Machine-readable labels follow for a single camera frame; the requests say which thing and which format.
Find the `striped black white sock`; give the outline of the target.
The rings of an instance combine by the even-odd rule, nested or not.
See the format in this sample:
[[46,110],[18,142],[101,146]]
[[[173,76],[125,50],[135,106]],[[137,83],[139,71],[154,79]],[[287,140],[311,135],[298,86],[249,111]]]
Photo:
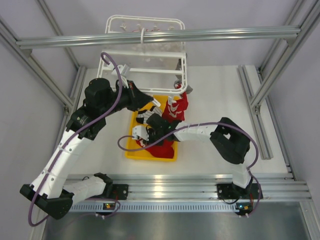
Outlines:
[[159,116],[162,116],[163,112],[158,107],[153,105],[150,109],[144,109],[137,112],[136,116],[136,122],[139,124],[146,124],[149,117],[151,117],[153,114],[158,114]]

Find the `white hanger clip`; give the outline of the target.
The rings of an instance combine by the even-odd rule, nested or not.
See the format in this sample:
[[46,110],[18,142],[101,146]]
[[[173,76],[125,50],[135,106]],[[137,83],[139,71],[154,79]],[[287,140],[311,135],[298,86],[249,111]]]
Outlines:
[[151,102],[152,102],[153,105],[155,105],[157,107],[161,106],[161,103],[156,98],[153,98],[153,100]]

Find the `white plastic clip hanger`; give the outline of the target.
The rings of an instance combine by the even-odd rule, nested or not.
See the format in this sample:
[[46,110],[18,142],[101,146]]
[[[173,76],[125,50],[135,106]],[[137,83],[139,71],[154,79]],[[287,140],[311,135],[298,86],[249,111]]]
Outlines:
[[[185,24],[174,18],[113,15],[106,22],[105,33],[156,32],[184,30]],[[103,49],[117,63],[127,64],[126,80],[149,95],[177,96],[185,92],[187,53],[184,42],[111,45]],[[182,70],[176,70],[181,59]],[[175,89],[176,75],[182,75],[184,85]]]

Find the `red sock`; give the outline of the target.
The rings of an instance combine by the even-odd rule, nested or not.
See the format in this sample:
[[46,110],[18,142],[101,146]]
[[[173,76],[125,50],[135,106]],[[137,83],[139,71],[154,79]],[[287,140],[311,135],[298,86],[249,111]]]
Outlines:
[[160,145],[154,145],[139,151],[152,160],[172,160],[175,156],[173,141],[164,140]]

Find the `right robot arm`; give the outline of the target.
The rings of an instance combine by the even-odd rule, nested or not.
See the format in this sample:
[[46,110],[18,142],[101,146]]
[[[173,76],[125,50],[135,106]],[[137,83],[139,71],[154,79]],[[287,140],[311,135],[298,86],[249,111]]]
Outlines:
[[160,144],[164,140],[175,142],[197,141],[211,143],[221,157],[231,164],[232,182],[217,184],[219,200],[234,204],[238,200],[263,198],[261,185],[245,164],[245,156],[253,144],[253,139],[230,118],[223,117],[219,122],[188,124],[181,120],[168,122],[157,114],[152,114],[146,124],[149,144]]

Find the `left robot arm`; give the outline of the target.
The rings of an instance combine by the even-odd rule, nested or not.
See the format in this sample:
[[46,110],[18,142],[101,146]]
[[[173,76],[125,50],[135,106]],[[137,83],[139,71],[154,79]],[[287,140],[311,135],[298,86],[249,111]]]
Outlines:
[[71,207],[91,197],[107,199],[113,195],[113,180],[103,173],[74,184],[65,182],[83,151],[106,126],[106,117],[122,109],[135,112],[153,101],[133,81],[116,90],[105,78],[95,78],[85,88],[82,106],[70,117],[60,143],[39,176],[24,184],[20,193],[55,220],[63,218]]

